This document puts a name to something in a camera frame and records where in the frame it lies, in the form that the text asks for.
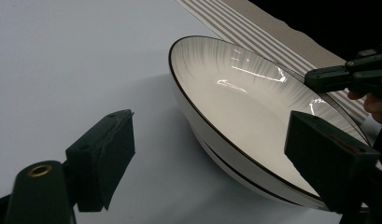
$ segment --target bowl rim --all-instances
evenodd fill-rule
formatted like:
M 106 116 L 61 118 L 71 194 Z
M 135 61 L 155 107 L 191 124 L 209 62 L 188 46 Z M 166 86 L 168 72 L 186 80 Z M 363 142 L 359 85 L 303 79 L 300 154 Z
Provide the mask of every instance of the bowl rim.
M 264 57 L 262 57 L 261 55 L 259 55 L 259 54 L 256 54 L 255 52 L 253 52 L 253 51 L 251 51 L 251 50 L 249 50 L 249 49 L 245 49 L 245 48 L 243 48 L 243 47 L 241 47 L 241 46 L 238 46 L 238 45 L 235 45 L 235 44 L 233 44 L 233 43 L 231 43 L 231 42 L 228 42 L 228 41 L 225 41 L 225 40 L 222 40 L 222 39 L 219 39 L 219 38 L 215 38 L 215 37 L 210 37 L 210 36 L 203 36 L 203 35 L 188 35 L 188 36 L 184 36 L 184 37 L 181 37 L 180 39 L 178 39 L 176 42 L 174 42 L 173 44 L 172 44 L 172 46 L 170 47 L 170 50 L 169 50 L 169 54 L 168 54 L 168 62 L 169 62 L 169 67 L 170 67 L 170 71 L 171 71 L 171 75 L 172 75 L 172 77 L 173 77 L 173 79 L 174 79 L 174 81 L 176 82 L 176 85 L 177 85 L 177 87 L 179 88 L 179 90 L 181 91 L 181 93 L 183 94 L 183 96 L 186 98 L 186 100 L 188 101 L 188 103 L 191 105 L 191 107 L 199 114 L 199 116 L 205 121 L 205 123 L 208 125 L 208 126 L 210 126 L 223 140 L 225 140 L 228 144 L 230 144 L 231 146 L 232 146 L 232 148 L 234 148 L 235 150 L 237 150 L 239 153 L 241 153 L 244 157 L 246 157 L 248 160 L 250 160 L 251 162 L 253 162 L 255 165 L 257 165 L 258 167 L 260 167 L 262 170 L 264 170 L 264 172 L 266 172 L 267 174 L 269 174 L 269 175 L 271 175 L 272 177 L 274 177 L 274 178 L 276 178 L 277 180 L 279 180 L 280 182 L 282 182 L 283 184 L 285 184 L 285 185 L 287 185 L 287 186 L 289 186 L 290 188 L 293 188 L 293 189 L 295 189 L 295 190 L 298 190 L 298 191 L 300 191 L 301 193 L 303 193 L 303 194 L 305 194 L 305 195 L 307 195 L 307 196 L 309 196 L 309 197 L 311 197 L 311 198 L 313 198 L 313 199 L 315 199 L 315 200 L 319 200 L 320 202 L 322 202 L 322 200 L 321 200 L 321 198 L 318 196 L 318 195 L 315 195 L 315 194 L 313 194 L 313 193 L 311 193 L 311 192 L 309 192 L 309 191 L 307 191 L 307 190 L 305 190 L 305 189 L 301 189 L 300 187 L 297 187 L 297 186 L 295 186 L 294 184 L 292 184 L 291 182 L 289 182 L 288 180 L 286 180 L 286 179 L 284 179 L 283 177 L 281 177 L 281 176 L 279 176 L 279 175 L 277 175 L 276 173 L 274 173 L 273 171 L 271 171 L 271 170 L 269 170 L 268 168 L 266 168 L 266 167 L 264 167 L 262 164 L 260 164 L 259 162 L 257 162 L 256 160 L 254 160 L 253 158 L 251 158 L 246 152 L 244 152 L 241 148 L 239 148 L 236 144 L 234 144 L 228 137 L 226 137 L 217 127 L 215 127 L 215 125 L 212 123 L 212 122 L 210 122 L 209 120 L 208 120 L 208 118 L 206 118 L 205 116 L 204 116 L 204 114 L 202 113 L 202 111 L 200 111 L 199 110 L 199 108 L 193 103 L 193 101 L 191 100 L 191 98 L 190 98 L 190 96 L 184 91 L 184 89 L 182 88 L 182 86 L 181 86 L 181 84 L 179 83 L 179 80 L 177 79 L 177 75 L 176 75 L 176 72 L 174 71 L 174 68 L 173 68 L 173 64 L 172 64 L 172 53 L 173 53 L 173 50 L 174 50 L 174 48 L 176 47 L 176 45 L 177 45 L 177 43 L 178 42 L 180 42 L 180 41 L 182 41 L 182 40 L 184 40 L 184 39 L 189 39 L 189 38 L 205 38 L 205 39 L 212 39 L 212 40 L 216 40 L 216 41 L 219 41 L 219 42 L 222 42 L 222 43 L 226 43 L 226 44 L 229 44 L 229 45 L 232 45 L 232 46 L 235 46 L 235 47 L 239 47 L 239 48 L 241 48 L 241 49 L 243 49 L 243 50 L 246 50 L 246 51 L 248 51 L 248 52 L 250 52 L 250 53 L 252 53 L 252 54 L 255 54 L 255 55 L 257 55 L 257 56 L 259 56 L 259 57 L 261 57 L 261 58 L 263 58 L 264 60 L 266 60 L 266 61 L 268 61 L 269 63 L 272 63 L 272 64 L 274 64 L 274 65 L 276 65 L 276 66 L 282 66 L 282 67 L 284 67 L 284 68 L 286 68 L 286 69 L 288 69 L 288 70 L 290 70 L 292 73 L 294 73 L 295 75 L 298 75 L 296 72 L 294 72 L 294 71 L 292 71 L 291 69 L 289 69 L 289 68 L 287 68 L 286 66 L 284 66 L 284 65 L 282 65 L 282 64 L 280 64 L 280 63 L 278 63 L 278 62 L 273 62 L 272 60 L 269 60 L 269 59 L 266 59 L 266 58 L 264 58 Z M 297 79 L 301 84 L 302 84 L 302 81 L 298 78 L 298 77 L 295 77 L 292 73 L 289 73 L 292 77 L 294 77 L 295 79 Z M 332 103 L 334 103 L 335 104 L 335 106 L 339 106 L 340 108 L 343 108 L 342 106 L 340 106 L 338 103 L 336 103 L 335 101 L 334 101 L 334 99 L 331 97 L 331 96 L 329 96 L 329 95 L 327 95 L 327 97 L 329 97 L 330 99 L 331 99 L 331 101 L 328 103 L 327 102 L 327 104 L 329 104 L 330 105 L 330 107 L 332 107 L 332 109 L 335 109 L 336 110 L 336 107 L 334 107 L 333 105 L 332 105 Z M 342 117 L 344 117 L 344 119 L 348 122 L 348 123 L 350 123 L 349 121 L 348 121 L 348 119 L 346 119 L 345 118 L 345 116 L 342 114 L 342 111 L 337 111 Z M 359 131 L 357 131 L 357 133 L 359 133 L 364 139 L 365 139 L 365 141 L 367 142 L 367 144 L 369 144 L 369 142 L 367 141 L 367 139 L 365 138 L 365 134 L 363 133 L 363 131 L 362 130 L 360 130 L 361 132 L 359 132 Z M 257 185 L 259 188 L 262 188 L 262 189 L 264 189 L 263 187 L 261 187 L 261 186 L 259 186 L 257 183 L 255 183 L 255 182 L 253 182 L 252 180 L 251 180 L 251 182 L 253 183 L 253 184 L 255 184 L 255 185 Z M 272 196 L 274 196 L 274 197 L 276 197 L 276 198 L 278 198 L 279 200 L 282 200 L 282 197 L 281 196 L 278 196 L 278 195 L 275 195 L 273 192 L 271 192 L 271 191 L 269 191 L 270 193 L 270 195 L 272 195 Z M 294 203 L 294 204 L 298 204 L 298 203 L 295 203 L 295 202 L 292 202 L 292 201 L 290 201 L 290 200 L 288 200 L 288 199 L 286 199 L 286 202 L 291 202 L 291 203 Z

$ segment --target white ceramic bowl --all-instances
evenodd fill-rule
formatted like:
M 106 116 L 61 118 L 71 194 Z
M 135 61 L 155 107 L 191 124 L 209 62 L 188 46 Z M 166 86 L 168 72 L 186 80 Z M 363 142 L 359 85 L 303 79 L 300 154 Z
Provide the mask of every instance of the white ceramic bowl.
M 296 74 L 222 40 L 181 38 L 170 49 L 169 64 L 183 113 L 225 172 L 271 199 L 327 210 L 284 154 L 290 112 L 319 116 L 365 143 L 355 124 Z

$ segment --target finger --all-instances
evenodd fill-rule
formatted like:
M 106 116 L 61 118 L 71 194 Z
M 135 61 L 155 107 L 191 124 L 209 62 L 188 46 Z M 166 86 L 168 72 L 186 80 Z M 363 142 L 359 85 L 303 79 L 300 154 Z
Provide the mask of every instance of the finger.
M 376 122 L 382 124 L 382 114 L 376 114 L 376 113 L 373 113 L 372 114 L 372 118 L 374 120 L 376 120 Z
M 366 112 L 382 114 L 382 99 L 374 97 L 371 93 L 367 94 L 363 106 Z
M 358 100 L 358 99 L 362 98 L 364 95 L 365 95 L 365 93 L 359 93 L 359 92 L 350 91 L 347 94 L 347 97 L 350 100 Z

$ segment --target black clamp jaw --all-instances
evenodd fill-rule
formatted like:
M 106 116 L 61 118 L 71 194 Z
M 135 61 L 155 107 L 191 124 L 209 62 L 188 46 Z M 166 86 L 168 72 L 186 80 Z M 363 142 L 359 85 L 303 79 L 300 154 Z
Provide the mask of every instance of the black clamp jaw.
M 65 153 L 67 160 L 32 164 L 16 177 L 11 195 L 0 199 L 0 223 L 72 224 L 79 212 L 107 209 L 134 155 L 133 113 L 103 117 Z
M 345 65 L 314 69 L 304 76 L 304 84 L 316 93 L 341 91 L 371 92 L 382 99 L 382 44 L 360 51 Z
M 304 84 L 316 93 L 348 88 L 382 99 L 382 45 L 345 65 L 311 70 Z M 369 147 L 323 119 L 292 111 L 285 154 L 327 207 L 343 214 L 340 224 L 382 224 L 382 167 L 376 166 L 382 130 Z
M 327 207 L 343 214 L 340 224 L 382 224 L 377 150 L 324 119 L 291 111 L 285 154 Z

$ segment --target white table surface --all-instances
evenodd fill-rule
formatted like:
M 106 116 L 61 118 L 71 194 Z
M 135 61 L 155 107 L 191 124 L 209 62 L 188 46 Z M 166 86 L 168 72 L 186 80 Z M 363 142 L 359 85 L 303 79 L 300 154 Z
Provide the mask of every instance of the white table surface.
M 134 111 L 135 155 L 108 211 L 82 223 L 339 223 L 265 199 L 199 146 L 171 90 L 168 51 L 217 37 L 175 0 L 0 0 L 0 198 L 35 162 L 64 151 L 104 115 Z

